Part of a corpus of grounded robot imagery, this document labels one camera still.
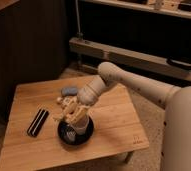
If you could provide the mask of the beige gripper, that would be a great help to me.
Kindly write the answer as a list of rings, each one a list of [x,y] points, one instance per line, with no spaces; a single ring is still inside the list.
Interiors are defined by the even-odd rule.
[[[70,125],[75,127],[84,127],[86,125],[87,117],[85,115],[89,107],[80,104],[76,97],[64,98],[61,107],[63,111],[53,116],[54,121],[73,121],[70,122]]]

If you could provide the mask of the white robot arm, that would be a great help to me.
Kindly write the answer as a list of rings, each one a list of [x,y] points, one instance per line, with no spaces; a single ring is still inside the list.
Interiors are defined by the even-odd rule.
[[[99,97],[116,84],[135,90],[165,110],[160,171],[191,171],[191,86],[184,88],[127,72],[103,62],[98,75],[71,98],[60,98],[63,111],[58,134],[75,145],[89,138],[91,118],[88,110]]]

